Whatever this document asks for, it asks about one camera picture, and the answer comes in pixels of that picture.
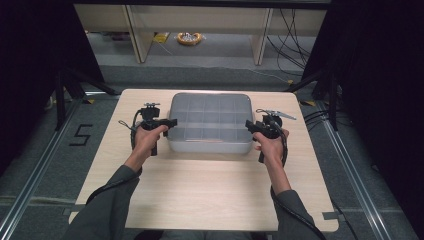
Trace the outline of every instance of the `gray sleeve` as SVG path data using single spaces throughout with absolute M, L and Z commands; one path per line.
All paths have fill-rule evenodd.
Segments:
M 122 165 L 108 183 L 138 175 Z M 139 179 L 135 179 L 100 193 L 78 213 L 62 239 L 121 239 L 130 199 L 138 182 Z
M 295 213 L 314 224 L 313 218 L 306 211 L 306 208 L 296 191 L 288 190 L 281 192 L 277 195 L 277 199 L 281 204 L 287 206 Z M 278 239 L 319 239 L 312 230 L 282 209 L 279 205 L 274 203 L 274 206 L 278 218 Z

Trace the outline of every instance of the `wooden table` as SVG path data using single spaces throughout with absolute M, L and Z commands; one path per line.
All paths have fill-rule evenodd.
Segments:
M 223 91 L 125 90 L 94 158 L 76 204 L 105 184 L 131 153 L 129 130 L 118 123 L 132 122 L 145 102 L 160 102 L 159 118 L 167 118 L 171 100 L 178 92 Z M 258 108 L 279 110 L 297 120 L 283 120 L 290 131 L 287 175 L 321 231 L 337 230 L 337 220 L 324 220 L 334 212 L 314 149 L 296 99 L 292 93 L 243 93 Z M 261 114 L 255 113 L 261 120 Z M 131 199 L 127 228 L 275 231 L 277 218 L 269 195 L 266 168 L 258 163 L 259 152 L 247 154 L 178 153 L 167 139 L 158 142 L 158 155 L 143 165 L 143 174 Z

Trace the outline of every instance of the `transparent plastic container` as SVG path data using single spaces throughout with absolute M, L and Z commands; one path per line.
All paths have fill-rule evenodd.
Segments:
M 253 121 L 247 95 L 178 93 L 169 118 L 178 119 L 168 133 L 176 152 L 247 153 L 252 147 L 245 127 L 246 120 Z

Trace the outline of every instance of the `metal rail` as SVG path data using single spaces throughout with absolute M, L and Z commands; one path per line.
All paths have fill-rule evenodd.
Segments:
M 317 107 L 320 111 L 326 110 L 322 102 L 317 102 Z M 330 136 L 331 142 L 333 143 L 337 151 L 337 154 L 339 155 L 343 168 L 346 171 L 348 179 L 352 184 L 353 190 L 356 193 L 359 203 L 361 204 L 364 210 L 364 213 L 370 223 L 370 226 L 376 238 L 392 239 L 390 233 L 387 230 L 383 218 L 378 212 L 377 207 L 375 206 L 367 188 L 364 185 L 364 182 L 362 181 L 358 171 L 356 170 L 355 164 L 350 158 L 350 155 L 347 152 L 339 133 L 333 130 L 333 127 L 331 126 L 329 121 L 324 121 L 324 126 L 327 130 L 328 135 Z
M 52 139 L 44 150 L 43 155 L 41 155 L 40 159 L 38 160 L 38 163 L 32 171 L 30 177 L 28 178 L 25 186 L 19 193 L 6 217 L 1 221 L 0 237 L 2 240 L 10 239 L 13 232 L 15 231 L 15 228 L 18 225 L 22 215 L 24 214 L 32 195 L 34 194 L 39 183 L 41 182 L 41 179 L 44 173 L 46 172 L 59 146 L 59 143 L 72 116 L 74 115 L 77 108 L 81 105 L 81 103 L 82 99 L 74 99 L 72 101 L 67 111 L 67 118 L 65 122 L 63 123 L 62 127 L 53 134 Z

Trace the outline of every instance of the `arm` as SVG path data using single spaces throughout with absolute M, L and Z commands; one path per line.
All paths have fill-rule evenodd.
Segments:
M 121 239 L 142 165 L 150 157 L 159 134 L 166 130 L 166 126 L 159 126 L 152 131 L 137 128 L 134 150 L 108 183 L 131 180 L 96 196 L 74 218 L 62 239 Z
M 287 130 L 283 130 L 283 133 L 288 137 L 289 132 Z M 254 133 L 253 137 L 261 144 L 261 146 L 256 146 L 255 148 L 264 154 L 264 164 L 267 168 L 276 200 L 313 224 L 313 219 L 306 211 L 299 195 L 292 190 L 281 162 L 281 157 L 283 156 L 281 137 L 268 139 L 259 132 Z M 319 239 L 306 225 L 281 206 L 275 202 L 274 206 L 278 218 L 278 239 Z

